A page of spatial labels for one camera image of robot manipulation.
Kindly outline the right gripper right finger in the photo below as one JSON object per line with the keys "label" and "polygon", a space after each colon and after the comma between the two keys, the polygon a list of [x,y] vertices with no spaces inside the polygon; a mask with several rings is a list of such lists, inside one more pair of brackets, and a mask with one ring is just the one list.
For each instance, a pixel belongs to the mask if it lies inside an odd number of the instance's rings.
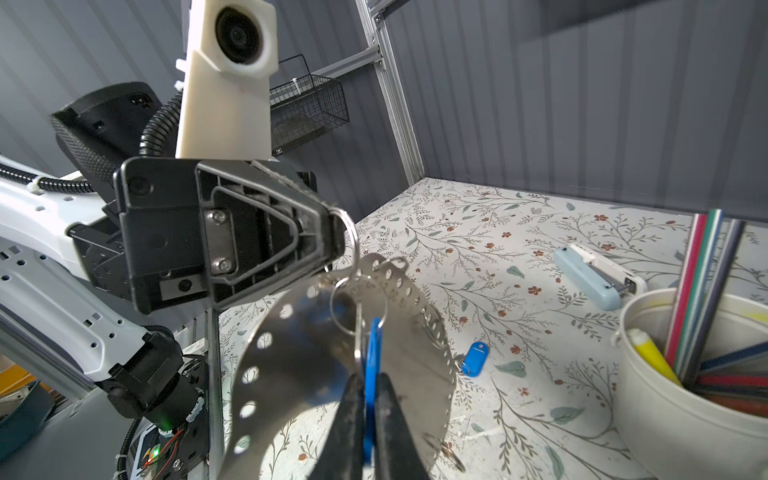
{"label": "right gripper right finger", "polygon": [[375,475],[377,479],[423,479],[421,461],[390,377],[377,377],[375,398]]}

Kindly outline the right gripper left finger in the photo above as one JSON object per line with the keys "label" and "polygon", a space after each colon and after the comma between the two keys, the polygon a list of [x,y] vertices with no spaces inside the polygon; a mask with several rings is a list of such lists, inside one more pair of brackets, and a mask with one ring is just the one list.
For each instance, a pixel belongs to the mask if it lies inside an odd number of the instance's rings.
{"label": "right gripper left finger", "polygon": [[308,479],[360,480],[364,432],[364,380],[353,374],[345,385],[323,450]]}

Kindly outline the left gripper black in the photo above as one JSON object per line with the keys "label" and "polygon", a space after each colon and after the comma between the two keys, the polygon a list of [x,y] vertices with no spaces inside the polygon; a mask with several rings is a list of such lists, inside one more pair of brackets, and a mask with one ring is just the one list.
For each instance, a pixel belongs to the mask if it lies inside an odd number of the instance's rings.
{"label": "left gripper black", "polygon": [[219,310],[320,272],[343,222],[311,171],[280,161],[134,157],[102,219],[67,230],[87,278],[143,314],[195,301]]}

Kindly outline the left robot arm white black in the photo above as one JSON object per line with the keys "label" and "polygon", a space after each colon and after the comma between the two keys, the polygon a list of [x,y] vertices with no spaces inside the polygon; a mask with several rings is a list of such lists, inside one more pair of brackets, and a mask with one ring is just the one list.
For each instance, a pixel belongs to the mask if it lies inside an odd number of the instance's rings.
{"label": "left robot arm white black", "polygon": [[275,161],[172,156],[185,91],[97,90],[51,116],[81,180],[1,168],[1,309],[65,351],[132,425],[119,479],[183,479],[208,458],[212,358],[142,315],[220,311],[321,271],[344,251],[346,213],[314,176]]}

